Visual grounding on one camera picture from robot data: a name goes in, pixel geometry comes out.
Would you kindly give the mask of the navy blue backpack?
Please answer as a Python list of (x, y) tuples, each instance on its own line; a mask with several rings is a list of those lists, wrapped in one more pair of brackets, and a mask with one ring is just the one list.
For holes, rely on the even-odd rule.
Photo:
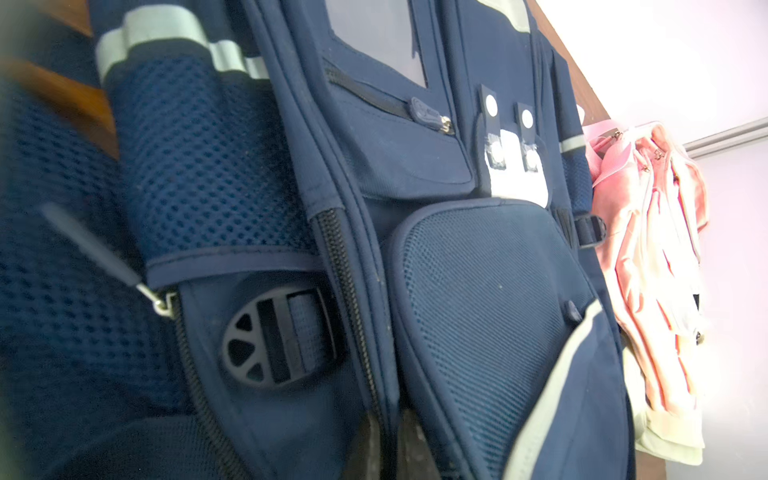
[(527, 1), (5, 1), (1, 475), (632, 479), (592, 199)]

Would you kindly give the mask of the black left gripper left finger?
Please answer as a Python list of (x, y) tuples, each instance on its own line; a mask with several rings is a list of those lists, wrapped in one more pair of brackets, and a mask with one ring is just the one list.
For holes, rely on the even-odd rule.
[(347, 451), (342, 480), (379, 480), (382, 471), (381, 429), (369, 411), (362, 418)]

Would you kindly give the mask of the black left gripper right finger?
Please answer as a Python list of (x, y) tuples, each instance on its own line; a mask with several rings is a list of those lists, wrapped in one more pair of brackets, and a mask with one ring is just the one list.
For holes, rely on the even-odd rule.
[(441, 479), (418, 416), (412, 409), (401, 412), (397, 435), (396, 479)]

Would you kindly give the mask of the pink backpack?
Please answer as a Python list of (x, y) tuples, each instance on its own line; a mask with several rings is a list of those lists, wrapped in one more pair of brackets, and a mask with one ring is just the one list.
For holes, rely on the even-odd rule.
[(607, 227), (597, 255), (616, 319), (650, 406), (687, 415), (698, 407), (696, 348), (707, 329), (699, 306), (706, 183), (659, 122), (628, 127), (606, 120), (584, 134), (592, 212)]

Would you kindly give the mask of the cream canvas backpack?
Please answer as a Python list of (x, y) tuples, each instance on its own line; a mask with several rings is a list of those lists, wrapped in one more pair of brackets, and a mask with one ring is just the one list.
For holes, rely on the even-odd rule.
[(622, 355), (636, 450), (668, 462), (701, 465), (705, 448), (702, 409), (682, 414), (653, 409), (646, 398), (645, 377), (632, 348), (625, 345)]

